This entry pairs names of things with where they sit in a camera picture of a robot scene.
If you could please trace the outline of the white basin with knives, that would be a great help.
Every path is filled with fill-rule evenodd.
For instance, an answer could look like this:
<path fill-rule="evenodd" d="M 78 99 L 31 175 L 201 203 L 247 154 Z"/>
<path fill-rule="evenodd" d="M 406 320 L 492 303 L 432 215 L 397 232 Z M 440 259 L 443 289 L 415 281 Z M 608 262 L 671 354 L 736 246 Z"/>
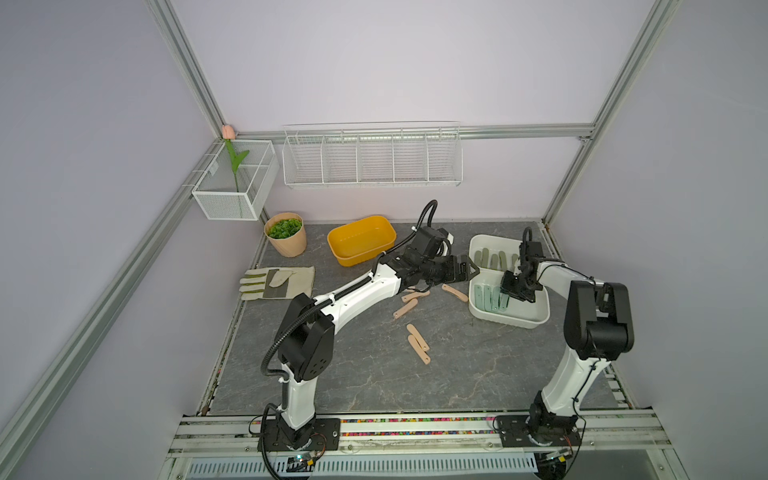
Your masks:
<path fill-rule="evenodd" d="M 495 274 L 501 278 L 505 271 L 520 272 L 520 247 L 518 239 L 475 235 L 469 243 L 470 259 L 478 266 L 481 274 Z"/>

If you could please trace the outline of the yellow plastic basin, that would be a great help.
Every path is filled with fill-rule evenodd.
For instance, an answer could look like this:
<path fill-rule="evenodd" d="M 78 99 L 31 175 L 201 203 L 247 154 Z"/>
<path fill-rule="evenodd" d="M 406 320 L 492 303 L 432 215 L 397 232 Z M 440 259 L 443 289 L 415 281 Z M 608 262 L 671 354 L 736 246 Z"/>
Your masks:
<path fill-rule="evenodd" d="M 393 247 L 396 238 L 389 220 L 374 215 L 334 228 L 327 235 L 327 242 L 338 263 L 352 267 Z"/>

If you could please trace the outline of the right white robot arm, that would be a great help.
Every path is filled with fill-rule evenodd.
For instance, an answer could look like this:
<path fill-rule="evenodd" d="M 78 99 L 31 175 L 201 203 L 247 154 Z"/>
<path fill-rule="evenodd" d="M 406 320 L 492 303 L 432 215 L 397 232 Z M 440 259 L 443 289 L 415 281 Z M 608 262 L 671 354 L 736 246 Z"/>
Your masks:
<path fill-rule="evenodd" d="M 545 256 L 542 244 L 525 228 L 519 267 L 504 274 L 500 290 L 513 300 L 534 303 L 536 294 L 545 289 L 566 300 L 566 350 L 554 376 L 530 407 L 526 425 L 532 436 L 574 430 L 581 420 L 582 397 L 598 374 L 629 352 L 635 342 L 627 286 L 599 281 Z"/>

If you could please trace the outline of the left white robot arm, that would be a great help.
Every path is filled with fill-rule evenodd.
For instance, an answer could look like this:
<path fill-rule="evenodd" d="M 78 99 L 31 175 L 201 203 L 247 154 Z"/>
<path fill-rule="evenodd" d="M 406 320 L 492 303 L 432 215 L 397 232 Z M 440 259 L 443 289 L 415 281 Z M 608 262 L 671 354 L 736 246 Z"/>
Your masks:
<path fill-rule="evenodd" d="M 281 402 L 270 409 L 291 434 L 310 428 L 316 418 L 317 378 L 333 358 L 335 336 L 351 320 L 405 291 L 466 282 L 479 268 L 466 254 L 453 252 L 453 236 L 432 225 L 438 201 L 429 201 L 405 239 L 378 253 L 372 268 L 357 279 L 314 298 L 291 300 L 260 371 L 282 384 Z"/>

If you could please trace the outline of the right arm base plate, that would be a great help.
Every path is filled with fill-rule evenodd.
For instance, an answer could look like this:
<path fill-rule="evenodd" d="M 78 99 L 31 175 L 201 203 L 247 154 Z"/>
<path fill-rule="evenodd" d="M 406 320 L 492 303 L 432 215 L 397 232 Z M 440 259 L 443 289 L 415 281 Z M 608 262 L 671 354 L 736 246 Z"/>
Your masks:
<path fill-rule="evenodd" d="M 508 414 L 496 416 L 492 428 L 503 447 L 577 447 L 582 444 L 577 420 L 576 416 L 532 420 L 529 414 Z"/>

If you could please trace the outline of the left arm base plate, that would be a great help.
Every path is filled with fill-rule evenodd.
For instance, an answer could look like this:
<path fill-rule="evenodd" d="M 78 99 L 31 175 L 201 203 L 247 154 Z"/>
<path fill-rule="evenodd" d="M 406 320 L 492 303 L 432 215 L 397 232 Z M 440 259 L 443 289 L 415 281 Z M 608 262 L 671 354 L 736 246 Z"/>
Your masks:
<path fill-rule="evenodd" d="M 278 416 L 263 421 L 259 447 L 267 452 L 335 451 L 339 448 L 340 439 L 340 418 L 315 417 L 303 427 L 293 429 Z"/>

